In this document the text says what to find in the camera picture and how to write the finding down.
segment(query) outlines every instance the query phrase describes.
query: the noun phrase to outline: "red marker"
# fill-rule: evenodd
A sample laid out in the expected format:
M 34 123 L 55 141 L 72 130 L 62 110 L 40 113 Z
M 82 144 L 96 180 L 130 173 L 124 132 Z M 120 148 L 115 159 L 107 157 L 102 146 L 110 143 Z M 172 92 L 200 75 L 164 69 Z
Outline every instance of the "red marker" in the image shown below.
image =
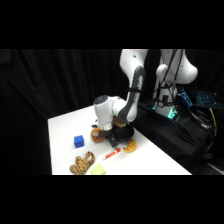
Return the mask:
M 120 151 L 121 151 L 120 149 L 115 150 L 115 151 L 112 152 L 111 154 L 105 156 L 105 157 L 103 158 L 103 160 L 106 160 L 106 159 L 110 158 L 111 156 L 116 155 L 116 154 L 119 153 Z

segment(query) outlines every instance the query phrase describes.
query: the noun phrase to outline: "small object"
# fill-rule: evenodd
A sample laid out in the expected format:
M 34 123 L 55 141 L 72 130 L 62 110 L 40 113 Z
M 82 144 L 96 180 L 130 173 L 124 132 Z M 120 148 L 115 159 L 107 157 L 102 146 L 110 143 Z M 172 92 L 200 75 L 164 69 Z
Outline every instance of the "small object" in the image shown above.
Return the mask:
M 83 147 L 84 146 L 84 139 L 83 139 L 83 136 L 77 136 L 75 137 L 74 139 L 74 144 L 75 144 L 75 147 L 76 148 L 80 148 L 80 147 Z
M 95 143 L 100 143 L 104 139 L 103 131 L 98 128 L 94 128 L 91 132 L 91 138 Z
M 117 142 L 117 140 L 114 138 L 113 134 L 107 136 L 106 138 L 109 140 L 109 142 L 110 142 L 112 148 L 115 148 L 115 147 L 118 146 L 118 142 Z
M 106 171 L 103 169 L 103 167 L 98 164 L 93 169 L 90 170 L 92 175 L 106 175 Z
M 116 155 L 116 154 L 119 153 L 120 151 L 121 151 L 120 149 L 115 150 L 115 151 L 112 152 L 111 154 L 109 154 L 109 155 L 103 157 L 103 160 L 109 159 L 110 157 Z
M 126 153 L 134 152 L 136 149 L 137 149 L 137 145 L 136 145 L 136 142 L 135 142 L 134 140 L 131 140 L 131 141 L 129 142 L 127 148 L 123 148 L 123 150 L 124 150 Z
M 125 127 L 120 128 L 116 125 L 114 125 L 112 129 L 112 133 L 114 138 L 118 142 L 127 142 L 130 139 L 132 139 L 133 135 L 135 134 L 134 128 L 130 124 L 126 124 Z
M 85 154 L 85 159 L 80 156 L 76 157 L 75 163 L 76 165 L 70 166 L 70 170 L 75 175 L 84 175 L 89 167 L 95 162 L 95 156 L 93 153 L 88 152 Z

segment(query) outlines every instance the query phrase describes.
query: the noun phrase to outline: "wire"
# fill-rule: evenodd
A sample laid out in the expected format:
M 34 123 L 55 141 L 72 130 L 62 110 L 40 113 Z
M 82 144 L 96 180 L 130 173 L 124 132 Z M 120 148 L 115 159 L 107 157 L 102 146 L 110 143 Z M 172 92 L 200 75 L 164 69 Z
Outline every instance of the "wire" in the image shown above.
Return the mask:
M 185 99 L 184 95 L 181 95 L 181 94 L 177 94 L 178 96 L 181 96 L 183 99 Z
M 171 67 L 171 65 L 172 65 L 172 62 L 173 62 L 173 59 L 174 59 L 174 57 L 175 57 L 175 55 L 176 55 L 176 53 L 177 53 L 177 51 L 178 51 L 178 49 L 174 49 L 173 50 L 173 53 L 172 53 L 172 56 L 171 56 L 171 59 L 170 59 L 170 63 L 169 63 L 169 66 L 168 66 L 168 69 L 167 69 L 167 71 L 166 71 L 166 74 L 165 74 L 165 76 L 164 76 L 164 78 L 163 78 L 163 81 L 160 83 L 160 87 L 159 87 L 159 89 L 167 89 L 167 88 L 170 88 L 171 86 L 169 86 L 169 87 L 161 87 L 162 86 L 162 84 L 164 83 L 164 81 L 166 80 L 166 77 L 167 77 L 167 75 L 168 75 L 168 72 L 169 72 L 169 70 L 170 70 L 170 67 Z
M 210 146 L 207 148 L 206 153 L 210 150 L 210 148 L 212 147 L 212 145 L 214 144 L 214 141 L 210 144 Z
M 190 111 L 190 113 L 191 113 L 191 115 L 197 120 L 197 121 L 199 121 L 200 122 L 200 124 L 201 123 L 203 123 L 204 124 L 204 122 L 201 120 L 201 119 L 199 119 L 191 110 L 190 110 L 190 108 L 189 107 L 187 107 L 187 109 Z
M 168 88 L 168 90 L 169 90 L 170 95 L 171 95 L 171 97 L 172 97 L 173 105 L 174 105 L 174 107 L 176 107 L 176 104 L 175 104 L 175 101 L 174 101 L 174 97 L 173 97 L 173 94 L 172 94 L 170 88 Z
M 215 137 L 217 136 L 217 124 L 216 124 L 216 120 L 215 120 L 215 115 L 213 113 L 213 110 L 210 108 L 210 111 L 211 111 L 211 114 L 212 114 L 212 117 L 213 117 L 213 120 L 214 120 L 214 124 L 215 124 Z
M 174 82 L 177 80 L 177 75 L 178 75 L 178 72 L 179 72 L 179 69 L 180 69 L 180 64 L 181 64 L 181 61 L 182 61 L 183 53 L 184 53 L 184 49 L 182 49 L 182 51 L 181 51 L 180 61 L 179 61 L 179 64 L 178 64 L 177 72 L 175 74 Z
M 198 115 L 198 117 L 200 118 L 200 119 L 202 119 L 205 123 L 207 123 L 207 124 L 209 124 L 209 125 L 213 125 L 213 120 L 208 120 L 207 118 L 205 118 L 203 115 L 201 115 L 201 114 L 197 114 Z
M 196 110 L 196 111 L 197 111 L 197 113 L 200 114 L 200 116 L 203 116 L 205 119 L 207 118 L 210 122 L 213 122 L 213 119 L 211 117 L 209 117 L 207 114 L 203 113 L 200 110 Z

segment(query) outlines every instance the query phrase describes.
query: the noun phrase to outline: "yellow object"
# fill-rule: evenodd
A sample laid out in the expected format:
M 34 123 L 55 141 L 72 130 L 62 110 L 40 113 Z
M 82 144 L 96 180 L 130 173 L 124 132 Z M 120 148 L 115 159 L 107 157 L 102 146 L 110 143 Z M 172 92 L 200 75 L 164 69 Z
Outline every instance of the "yellow object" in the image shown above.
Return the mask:
M 70 166 L 70 170 L 75 175 L 84 175 L 88 168 L 95 162 L 95 156 L 93 153 L 88 152 L 85 154 L 85 159 L 78 156 L 75 162 L 76 165 Z
M 215 136 L 217 136 L 218 130 L 217 130 L 217 124 L 216 124 L 216 120 L 215 120 L 215 115 L 214 115 L 212 109 L 210 109 L 210 111 L 211 111 L 211 114 L 212 114 L 212 117 L 213 117 L 213 120 L 214 120 L 214 124 L 215 124 Z
M 97 166 L 95 166 L 93 169 L 90 170 L 92 175 L 106 175 L 105 170 L 103 169 L 103 167 L 98 164 Z
M 126 127 L 126 124 L 121 124 L 120 121 L 118 120 L 118 118 L 116 116 L 114 116 L 113 122 L 116 126 L 118 126 L 119 128 L 124 128 Z
M 136 149 L 137 149 L 137 145 L 136 145 L 136 142 L 135 142 L 134 140 L 131 140 L 131 141 L 129 142 L 127 148 L 123 148 L 123 150 L 124 150 L 126 153 L 134 152 Z
M 95 143 L 100 143 L 104 140 L 103 131 L 101 129 L 94 128 L 90 135 Z

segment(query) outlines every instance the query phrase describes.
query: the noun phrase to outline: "orange object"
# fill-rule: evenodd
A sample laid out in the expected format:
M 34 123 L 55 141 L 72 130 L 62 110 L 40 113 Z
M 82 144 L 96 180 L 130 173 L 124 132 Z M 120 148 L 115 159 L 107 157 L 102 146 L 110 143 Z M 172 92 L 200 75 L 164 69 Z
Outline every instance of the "orange object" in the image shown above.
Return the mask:
M 131 140 L 127 146 L 127 148 L 123 148 L 123 150 L 126 152 L 126 153 L 132 153 L 134 152 L 135 150 L 137 149 L 137 145 L 136 145 L 136 142 L 134 140 Z
M 104 139 L 103 131 L 99 128 L 94 128 L 91 132 L 91 138 L 95 143 L 100 143 Z
M 113 118 L 113 122 L 116 126 L 118 126 L 119 128 L 124 128 L 126 127 L 126 124 L 121 124 L 120 121 L 118 120 L 118 118 L 116 116 L 114 116 Z

